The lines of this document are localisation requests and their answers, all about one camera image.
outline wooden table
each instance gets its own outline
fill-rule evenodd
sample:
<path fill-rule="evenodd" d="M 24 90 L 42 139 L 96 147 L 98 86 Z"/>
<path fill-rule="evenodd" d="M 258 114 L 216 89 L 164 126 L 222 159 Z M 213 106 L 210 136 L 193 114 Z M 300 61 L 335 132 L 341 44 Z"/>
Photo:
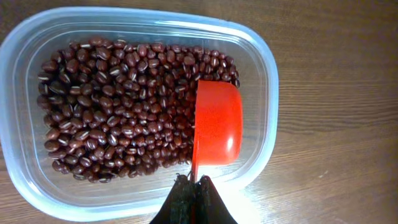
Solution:
<path fill-rule="evenodd" d="M 37 12 L 77 5 L 186 12 L 249 26 L 269 44 L 280 81 L 274 153 L 243 191 L 262 222 L 398 223 L 398 4 L 355 2 L 2 0 L 0 39 Z M 64 223 L 18 194 L 0 155 L 1 222 Z"/>

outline red scoop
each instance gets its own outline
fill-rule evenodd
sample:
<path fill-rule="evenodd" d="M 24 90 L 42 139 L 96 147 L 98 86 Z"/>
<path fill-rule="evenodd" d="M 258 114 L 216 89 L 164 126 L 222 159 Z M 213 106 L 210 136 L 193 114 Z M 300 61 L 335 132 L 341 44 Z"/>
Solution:
<path fill-rule="evenodd" d="M 243 107 L 230 83 L 199 81 L 192 172 L 199 165 L 226 165 L 238 158 L 243 136 Z"/>

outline rectangular container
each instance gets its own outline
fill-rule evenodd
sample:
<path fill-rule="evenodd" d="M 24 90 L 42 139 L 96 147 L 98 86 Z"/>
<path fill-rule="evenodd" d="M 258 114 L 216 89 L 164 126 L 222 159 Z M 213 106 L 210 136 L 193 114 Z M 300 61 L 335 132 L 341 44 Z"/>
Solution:
<path fill-rule="evenodd" d="M 200 167 L 218 190 L 241 189 L 263 170 L 277 129 L 278 74 L 266 43 L 251 29 L 228 21 L 173 12 L 109 7 L 64 7 L 19 24 L 0 48 L 0 137 L 11 180 L 39 210 L 57 218 L 95 221 L 156 212 L 176 173 L 190 166 L 160 168 L 154 175 L 79 182 L 56 173 L 43 147 L 47 128 L 36 105 L 37 74 L 51 52 L 92 35 L 135 42 L 202 45 L 235 58 L 243 99 L 244 137 L 239 158 L 222 167 Z"/>

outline tabletop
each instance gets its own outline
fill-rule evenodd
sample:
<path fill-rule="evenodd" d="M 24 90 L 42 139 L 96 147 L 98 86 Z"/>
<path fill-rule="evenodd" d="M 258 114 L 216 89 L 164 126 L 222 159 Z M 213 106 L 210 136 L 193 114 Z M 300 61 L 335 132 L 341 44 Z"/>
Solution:
<path fill-rule="evenodd" d="M 274 152 L 242 190 L 253 213 L 262 223 L 398 223 L 397 1 L 2 0 L 0 40 L 60 6 L 185 12 L 254 29 L 274 54 L 280 85 Z M 67 223 L 19 195 L 1 150 L 0 195 L 1 222 Z"/>

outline brown wooden surface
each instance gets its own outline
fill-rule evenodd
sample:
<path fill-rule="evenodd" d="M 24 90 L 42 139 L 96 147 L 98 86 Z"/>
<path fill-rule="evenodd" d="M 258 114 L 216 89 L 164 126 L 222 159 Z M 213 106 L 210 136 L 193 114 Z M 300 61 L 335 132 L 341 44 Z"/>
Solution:
<path fill-rule="evenodd" d="M 253 28 L 280 81 L 274 153 L 244 190 L 262 222 L 398 223 L 396 1 L 2 0 L 0 40 L 28 16 L 77 5 L 186 12 Z M 2 154 L 0 195 L 0 222 L 64 223 L 18 194 Z"/>

